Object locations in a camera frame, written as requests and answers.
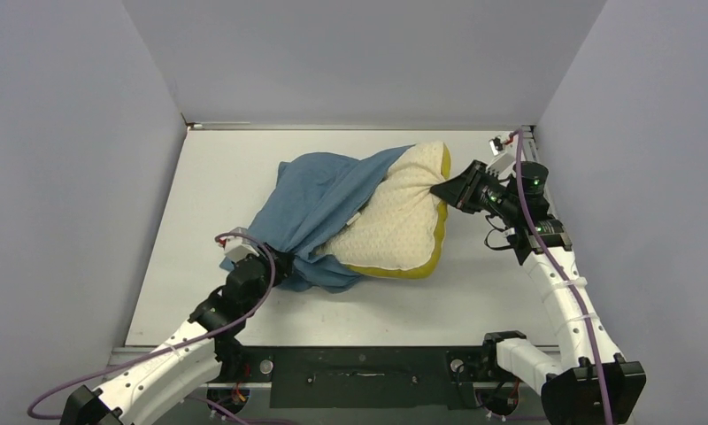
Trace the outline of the yellow white pillow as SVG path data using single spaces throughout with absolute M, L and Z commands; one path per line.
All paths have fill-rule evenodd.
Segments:
M 444 142 L 409 147 L 344 228 L 316 252 L 365 276 L 429 277 L 442 255 L 448 217 L 447 204 L 431 189 L 447 181 L 450 168 Z

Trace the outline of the blue pillowcase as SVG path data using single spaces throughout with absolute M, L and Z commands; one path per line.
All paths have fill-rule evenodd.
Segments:
M 279 164 L 273 192 L 245 230 L 278 260 L 277 285 L 336 293 L 362 279 L 334 255 L 316 250 L 346 227 L 406 150 L 391 148 L 364 159 L 313 152 Z

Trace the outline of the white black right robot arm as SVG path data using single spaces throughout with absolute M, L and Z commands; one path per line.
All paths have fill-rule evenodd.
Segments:
M 576 265 L 573 245 L 545 196 L 548 169 L 520 161 L 506 178 L 475 160 L 431 193 L 463 213 L 485 212 L 503 222 L 507 249 L 538 291 L 559 348 L 558 358 L 519 331 L 485 335 L 474 368 L 498 383 L 519 381 L 540 396 L 550 424 L 626 424 L 643 392 L 646 374 L 627 360 L 608 335 Z

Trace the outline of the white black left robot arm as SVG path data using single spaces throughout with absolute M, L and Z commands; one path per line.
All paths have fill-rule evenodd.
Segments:
M 288 253 L 266 247 L 247 255 L 156 350 L 94 389 L 76 389 L 60 423 L 152 424 L 199 386 L 235 379 L 242 371 L 237 334 L 292 270 Z

